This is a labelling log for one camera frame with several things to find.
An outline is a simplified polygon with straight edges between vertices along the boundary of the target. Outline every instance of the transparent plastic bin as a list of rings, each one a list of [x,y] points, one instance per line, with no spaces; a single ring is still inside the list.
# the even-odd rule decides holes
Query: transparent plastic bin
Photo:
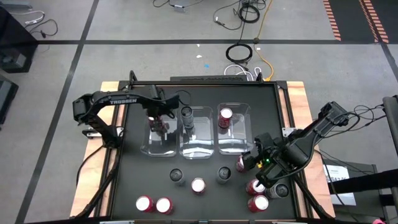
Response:
[[[177,152],[177,117],[162,116],[163,122],[168,127],[165,134],[150,131],[148,120],[145,120],[145,137],[142,142],[141,152],[153,157],[172,157]]]
[[[228,128],[220,128],[220,111],[229,108],[232,111]],[[221,103],[217,106],[218,149],[224,155],[240,155],[253,149],[250,124],[250,106],[245,103]]]
[[[185,129],[181,113],[180,154],[186,159],[207,159],[214,153],[213,110],[207,106],[192,106],[192,129]]]

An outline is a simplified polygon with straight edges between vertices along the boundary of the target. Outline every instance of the gray floor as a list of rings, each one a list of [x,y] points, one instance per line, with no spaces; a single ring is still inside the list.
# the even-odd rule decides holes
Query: gray floor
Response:
[[[34,10],[45,11],[47,19],[57,20],[60,31],[52,39],[77,40],[92,2],[36,0],[33,5]],[[150,0],[100,0],[88,39],[237,39],[240,31],[225,30],[211,18],[216,8],[229,2],[234,1],[204,0],[181,14],[168,6],[154,8]],[[221,11],[218,17],[228,25],[239,25],[231,9]],[[256,36],[258,26],[259,23],[245,26],[243,38]],[[53,27],[44,29],[50,32]],[[323,3],[316,0],[274,1],[261,38],[334,39]],[[25,222],[68,218],[70,213],[76,171],[86,146],[86,139],[80,132],[83,127],[77,127],[72,118],[74,99],[98,90],[103,81],[127,79],[132,69],[140,80],[221,75],[230,64],[225,58],[228,46],[84,46]],[[20,86],[0,131],[0,217],[3,223],[15,222],[76,50],[76,45],[51,45],[48,50],[47,47],[39,46],[29,73],[1,72]],[[397,80],[379,45],[270,44],[258,47],[275,68],[273,80],[305,83],[313,117],[327,101],[336,101],[352,110],[358,104],[378,105],[383,96],[398,94]],[[389,48],[398,58],[398,45],[389,45]],[[239,57],[244,51],[234,50],[232,54]],[[257,66],[262,68],[263,74],[269,73],[255,55],[248,67],[253,70]],[[344,161],[376,164],[379,170],[397,168],[398,158],[385,119],[360,131],[324,140],[320,147]]]

